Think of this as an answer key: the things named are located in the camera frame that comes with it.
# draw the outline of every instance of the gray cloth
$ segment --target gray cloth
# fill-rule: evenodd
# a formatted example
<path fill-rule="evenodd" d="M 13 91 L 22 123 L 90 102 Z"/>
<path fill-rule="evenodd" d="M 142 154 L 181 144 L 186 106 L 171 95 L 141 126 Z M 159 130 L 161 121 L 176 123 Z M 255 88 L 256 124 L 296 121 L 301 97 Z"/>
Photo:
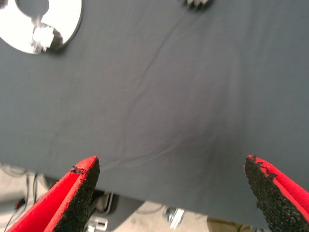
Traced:
<path fill-rule="evenodd" d="M 0 41 L 0 161 L 266 227 L 248 154 L 309 189 L 309 1 L 92 0 L 60 54 Z"/>

